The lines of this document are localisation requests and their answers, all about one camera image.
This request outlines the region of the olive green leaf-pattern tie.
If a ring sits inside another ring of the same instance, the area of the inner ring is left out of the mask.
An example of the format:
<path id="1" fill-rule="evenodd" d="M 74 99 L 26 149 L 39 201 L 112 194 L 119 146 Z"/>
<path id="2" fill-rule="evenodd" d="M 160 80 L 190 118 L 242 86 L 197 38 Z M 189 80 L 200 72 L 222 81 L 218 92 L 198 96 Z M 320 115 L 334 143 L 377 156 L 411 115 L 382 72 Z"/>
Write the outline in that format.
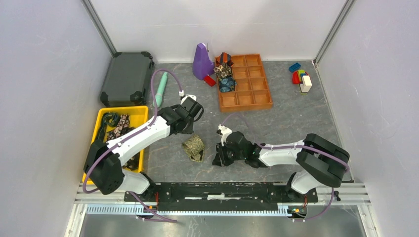
<path id="1" fill-rule="evenodd" d="M 193 134 L 182 143 L 182 148 L 191 161 L 202 162 L 205 156 L 205 145 L 202 139 Z"/>

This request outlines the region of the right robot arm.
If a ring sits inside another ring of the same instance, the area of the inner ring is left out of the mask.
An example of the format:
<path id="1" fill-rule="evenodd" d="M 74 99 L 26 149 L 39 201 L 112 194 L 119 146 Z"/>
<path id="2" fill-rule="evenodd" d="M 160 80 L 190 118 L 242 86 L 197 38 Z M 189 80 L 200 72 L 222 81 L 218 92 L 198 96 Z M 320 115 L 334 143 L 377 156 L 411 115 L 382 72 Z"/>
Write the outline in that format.
<path id="1" fill-rule="evenodd" d="M 252 143 L 238 131 L 218 133 L 221 141 L 216 145 L 213 165 L 229 166 L 237 160 L 252 168 L 299 165 L 302 171 L 291 175 L 285 188 L 291 201 L 299 201 L 320 185 L 340 187 L 349 170 L 349 152 L 314 133 L 307 134 L 303 140 L 280 145 Z"/>

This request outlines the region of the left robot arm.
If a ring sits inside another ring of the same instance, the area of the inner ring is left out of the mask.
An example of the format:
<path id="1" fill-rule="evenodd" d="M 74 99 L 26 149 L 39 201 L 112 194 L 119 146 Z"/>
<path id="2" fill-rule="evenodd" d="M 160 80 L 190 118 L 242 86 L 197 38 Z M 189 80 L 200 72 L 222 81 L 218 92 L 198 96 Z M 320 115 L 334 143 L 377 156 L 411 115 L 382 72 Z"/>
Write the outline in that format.
<path id="1" fill-rule="evenodd" d="M 135 154 L 174 134 L 192 134 L 204 108 L 194 96 L 185 96 L 180 104 L 164 107 L 146 123 L 133 131 L 108 142 L 94 141 L 88 151 L 84 172 L 96 186 L 95 191 L 108 195 L 126 190 L 143 201 L 155 196 L 152 180 L 144 173 L 123 169 Z"/>

